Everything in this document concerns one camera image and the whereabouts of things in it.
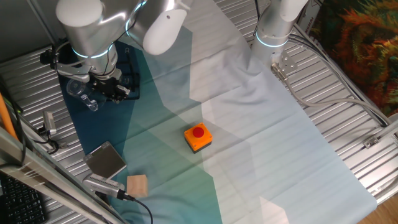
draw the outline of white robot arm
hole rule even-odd
[[[59,0],[57,18],[81,66],[64,65],[55,57],[54,69],[82,83],[98,81],[106,90],[100,92],[119,102],[129,90],[119,85],[122,73],[116,68],[114,42],[127,33],[146,52],[164,53],[175,42],[192,1]]]
[[[284,45],[307,1],[271,0],[271,5],[262,13],[251,50],[268,68],[281,61]]]

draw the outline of emergency stop button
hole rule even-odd
[[[184,137],[193,153],[201,151],[209,146],[213,141],[213,136],[203,123],[199,123],[198,125],[186,130],[184,132]]]
[[[205,131],[203,130],[203,128],[201,127],[197,127],[192,131],[192,134],[196,137],[196,138],[202,138],[203,135],[205,134]]]

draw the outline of black keyboard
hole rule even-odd
[[[41,224],[47,221],[43,196],[38,191],[9,175],[0,174],[0,181],[1,207],[6,223]]]

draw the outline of mounting plate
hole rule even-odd
[[[279,63],[279,67],[286,75],[297,70],[297,64],[287,55],[286,51],[283,51],[280,56],[282,60]]]

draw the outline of small wooden cube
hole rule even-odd
[[[127,177],[127,194],[135,198],[148,197],[148,180],[146,175]]]

